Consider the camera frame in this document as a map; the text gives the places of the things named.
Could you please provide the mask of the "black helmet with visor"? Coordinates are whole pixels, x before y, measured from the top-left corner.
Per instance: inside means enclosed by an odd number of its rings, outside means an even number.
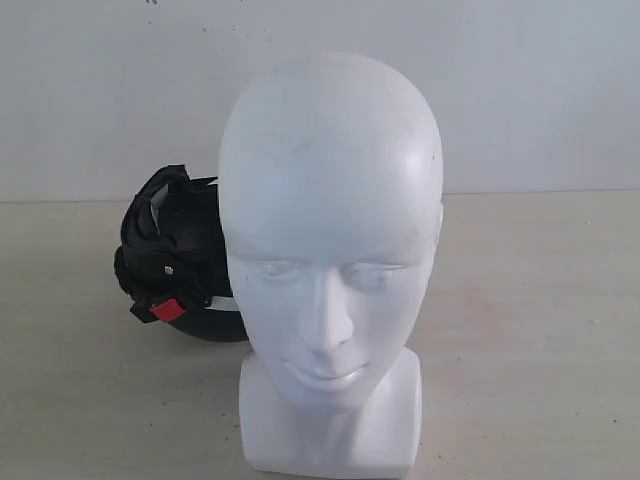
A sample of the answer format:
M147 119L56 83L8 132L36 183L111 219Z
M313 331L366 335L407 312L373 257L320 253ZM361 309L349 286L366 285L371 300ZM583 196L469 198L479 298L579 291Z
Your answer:
M192 178L183 164L157 170L123 217L114 271L140 322L161 322L210 342L246 340L215 178Z

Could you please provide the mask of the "white mannequin head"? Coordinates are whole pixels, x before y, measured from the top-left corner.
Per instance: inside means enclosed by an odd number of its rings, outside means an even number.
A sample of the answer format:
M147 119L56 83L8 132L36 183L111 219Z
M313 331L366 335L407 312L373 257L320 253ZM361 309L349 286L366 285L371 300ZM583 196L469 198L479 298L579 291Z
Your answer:
M352 53L293 60L240 96L221 143L229 277L252 356L247 451L385 462L412 445L406 344L443 219L438 127L420 91Z

